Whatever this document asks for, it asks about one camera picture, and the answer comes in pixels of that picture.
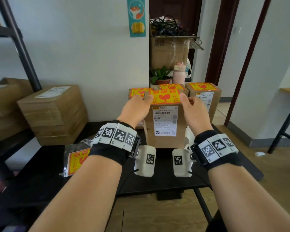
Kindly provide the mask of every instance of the potted plant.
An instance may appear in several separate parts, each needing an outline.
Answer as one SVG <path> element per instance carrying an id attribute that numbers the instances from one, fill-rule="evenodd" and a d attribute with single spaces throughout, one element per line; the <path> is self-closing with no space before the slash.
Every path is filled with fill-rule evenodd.
<path id="1" fill-rule="evenodd" d="M 172 70 L 167 71 L 166 66 L 164 66 L 161 69 L 152 70 L 150 69 L 150 72 L 152 74 L 151 82 L 153 85 L 162 85 L 162 84 L 170 84 L 171 77 L 168 76 L 168 74 Z"/>

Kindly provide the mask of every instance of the yellow and red fragile label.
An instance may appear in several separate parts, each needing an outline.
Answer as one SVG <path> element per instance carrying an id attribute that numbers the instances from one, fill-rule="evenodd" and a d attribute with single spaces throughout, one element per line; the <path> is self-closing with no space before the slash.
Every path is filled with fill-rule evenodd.
<path id="1" fill-rule="evenodd" d="M 179 103 L 179 90 L 178 89 L 169 89 L 169 90 L 153 90 L 150 91 L 150 94 L 154 96 L 154 100 L 151 104 L 171 104 Z"/>
<path id="2" fill-rule="evenodd" d="M 68 176 L 73 175 L 87 159 L 90 148 L 69 154 L 68 158 Z"/>
<path id="3" fill-rule="evenodd" d="M 201 82 L 196 82 L 196 83 L 189 83 L 191 87 L 194 90 L 218 90 L 215 88 L 212 84 L 210 83 L 201 83 Z"/>
<path id="4" fill-rule="evenodd" d="M 181 84 L 165 84 L 160 85 L 161 89 L 182 89 L 185 90 L 185 88 Z"/>
<path id="5" fill-rule="evenodd" d="M 144 94 L 146 91 L 151 91 L 152 88 L 132 88 L 131 89 L 131 93 L 130 93 L 130 97 L 133 97 L 134 95 L 139 95 L 141 97 L 144 97 Z"/>

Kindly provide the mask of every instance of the forearm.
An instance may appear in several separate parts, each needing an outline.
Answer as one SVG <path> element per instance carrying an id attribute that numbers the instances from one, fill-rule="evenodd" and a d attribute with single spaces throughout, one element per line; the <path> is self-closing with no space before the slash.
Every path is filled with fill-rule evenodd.
<path id="1" fill-rule="evenodd" d="M 223 164 L 208 175 L 229 232 L 290 231 L 290 215 L 245 168 Z"/>
<path id="2" fill-rule="evenodd" d="M 30 232 L 104 231 L 122 167 L 89 156 L 31 227 Z"/>

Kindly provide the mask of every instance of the person's left arm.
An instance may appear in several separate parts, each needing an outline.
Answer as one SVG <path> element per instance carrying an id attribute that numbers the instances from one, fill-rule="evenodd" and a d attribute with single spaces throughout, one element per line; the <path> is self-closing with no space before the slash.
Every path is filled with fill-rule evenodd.
<path id="1" fill-rule="evenodd" d="M 152 100 L 152 96 L 145 100 L 133 96 L 117 120 L 135 128 L 147 115 Z M 122 166 L 112 159 L 88 156 L 29 231 L 104 231 L 121 171 Z"/>

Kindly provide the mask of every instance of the teal card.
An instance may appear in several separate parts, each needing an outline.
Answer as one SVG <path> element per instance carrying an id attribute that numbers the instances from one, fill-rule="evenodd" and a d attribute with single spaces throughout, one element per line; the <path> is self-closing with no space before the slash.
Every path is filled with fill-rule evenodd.
<path id="1" fill-rule="evenodd" d="M 127 4 L 130 37 L 145 37 L 145 0 L 127 0 Z"/>

